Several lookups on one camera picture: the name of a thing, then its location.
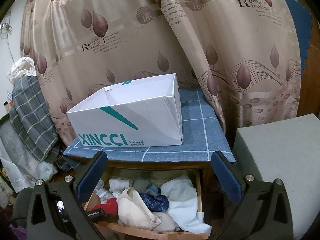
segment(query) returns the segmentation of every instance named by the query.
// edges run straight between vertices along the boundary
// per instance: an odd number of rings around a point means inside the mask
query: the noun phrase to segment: purple cloth
[[[16,235],[19,240],[27,240],[27,230],[22,227],[15,228],[13,225],[10,225],[11,231]]]

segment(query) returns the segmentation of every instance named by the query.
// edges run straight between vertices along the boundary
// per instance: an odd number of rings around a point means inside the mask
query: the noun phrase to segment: blue gripper pad
[[[83,179],[78,182],[76,189],[76,199],[78,203],[85,203],[89,200],[94,188],[99,182],[103,172],[107,167],[108,157],[105,152],[101,152],[100,156],[91,165]]]
[[[217,152],[211,155],[211,167],[229,200],[239,205],[242,201],[242,187]]]
[[[301,58],[301,70],[306,67],[305,60],[308,57],[308,49],[310,47],[309,39],[311,38],[311,14],[308,9],[303,7],[297,0],[285,0],[291,13],[294,26],[296,28],[300,58]]]

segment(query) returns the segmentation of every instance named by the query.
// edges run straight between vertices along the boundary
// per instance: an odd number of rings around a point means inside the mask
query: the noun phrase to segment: metal screw
[[[38,179],[38,180],[36,181],[36,185],[37,185],[37,186],[40,186],[40,185],[42,184],[42,182],[43,182],[42,179]]]
[[[282,185],[283,184],[283,181],[281,179],[276,179],[275,181],[276,181],[276,184],[278,184],[278,185]]]
[[[64,181],[65,181],[65,182],[70,182],[70,181],[72,181],[72,179],[73,179],[73,177],[72,177],[71,175],[68,175],[68,176],[66,176],[66,177],[64,178]]]
[[[247,179],[247,181],[253,181],[254,180],[254,176],[252,176],[251,174],[248,174],[247,176],[245,176],[245,178]]]

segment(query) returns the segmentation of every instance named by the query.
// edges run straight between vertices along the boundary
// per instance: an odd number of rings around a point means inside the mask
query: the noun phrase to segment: white cardboard box
[[[84,146],[182,144],[176,74],[105,87],[73,107],[67,115]]]

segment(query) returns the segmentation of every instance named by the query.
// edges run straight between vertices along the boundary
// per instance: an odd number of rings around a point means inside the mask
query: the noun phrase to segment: red cloth
[[[118,215],[118,203],[115,198],[110,198],[105,204],[94,206],[91,210],[102,208],[106,214],[111,214],[113,217]]]

